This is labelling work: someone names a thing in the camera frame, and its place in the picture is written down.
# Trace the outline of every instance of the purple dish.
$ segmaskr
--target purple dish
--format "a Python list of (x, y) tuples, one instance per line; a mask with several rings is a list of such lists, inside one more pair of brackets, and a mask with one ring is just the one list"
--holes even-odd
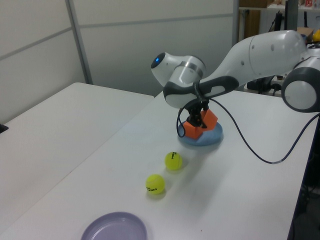
[(136, 215), (112, 212), (93, 221), (81, 240), (147, 240), (147, 229)]

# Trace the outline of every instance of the white wall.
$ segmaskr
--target white wall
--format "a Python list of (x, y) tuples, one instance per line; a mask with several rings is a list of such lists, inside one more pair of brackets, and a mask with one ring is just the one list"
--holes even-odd
[(0, 0), (1, 124), (85, 82), (73, 30), (93, 84), (153, 96), (159, 53), (198, 56), (209, 75), (232, 46), (236, 0), (70, 0), (75, 28), (66, 2)]
[(0, 33), (0, 123), (85, 81), (65, 1), (0, 0)]
[(95, 85), (156, 96), (158, 54), (198, 56), (209, 75), (232, 46), (233, 0), (72, 2)]

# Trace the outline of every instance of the blue round platform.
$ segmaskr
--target blue round platform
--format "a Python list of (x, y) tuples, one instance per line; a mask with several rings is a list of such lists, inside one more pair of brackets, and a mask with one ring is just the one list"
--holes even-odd
[[(178, 131), (180, 135), (184, 134), (184, 129), (182, 128), (181, 125), (179, 125)], [(203, 132), (203, 134), (198, 139), (193, 139), (188, 136), (179, 137), (179, 139), (183, 143), (186, 143), (189, 145), (207, 146), (207, 145), (212, 145), (220, 142), (222, 137), (223, 137), (223, 129), (222, 129), (222, 126), (217, 122), (213, 130)]]

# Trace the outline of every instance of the shelf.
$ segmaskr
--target shelf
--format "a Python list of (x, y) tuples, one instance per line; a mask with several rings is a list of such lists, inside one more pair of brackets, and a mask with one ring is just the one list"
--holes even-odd
[[(285, 6), (284, 5), (277, 5), (277, 4), (271, 4), (267, 8), (241, 6), (241, 7), (239, 7), (239, 10), (269, 10), (269, 11), (285, 10)], [(300, 5), (300, 6), (298, 6), (298, 11), (319, 12), (320, 13), (320, 8), (312, 8), (312, 7)]]

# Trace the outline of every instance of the yellow tennis ball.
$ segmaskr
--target yellow tennis ball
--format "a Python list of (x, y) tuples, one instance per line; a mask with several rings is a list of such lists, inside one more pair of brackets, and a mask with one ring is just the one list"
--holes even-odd
[(179, 153), (172, 151), (165, 156), (164, 163), (169, 170), (178, 170), (182, 165), (182, 157)]
[(159, 174), (150, 175), (145, 181), (145, 187), (151, 194), (160, 194), (165, 189), (165, 180)]

